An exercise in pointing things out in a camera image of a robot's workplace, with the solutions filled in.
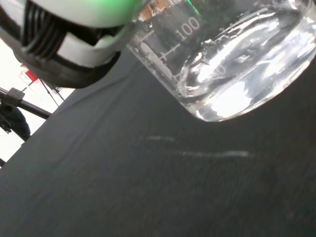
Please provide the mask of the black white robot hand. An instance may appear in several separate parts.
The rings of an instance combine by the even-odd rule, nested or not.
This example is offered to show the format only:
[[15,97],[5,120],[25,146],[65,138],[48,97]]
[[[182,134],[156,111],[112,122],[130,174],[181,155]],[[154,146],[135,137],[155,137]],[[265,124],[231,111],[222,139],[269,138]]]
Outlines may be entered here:
[[0,38],[40,79],[85,88],[116,64],[145,0],[3,0]]

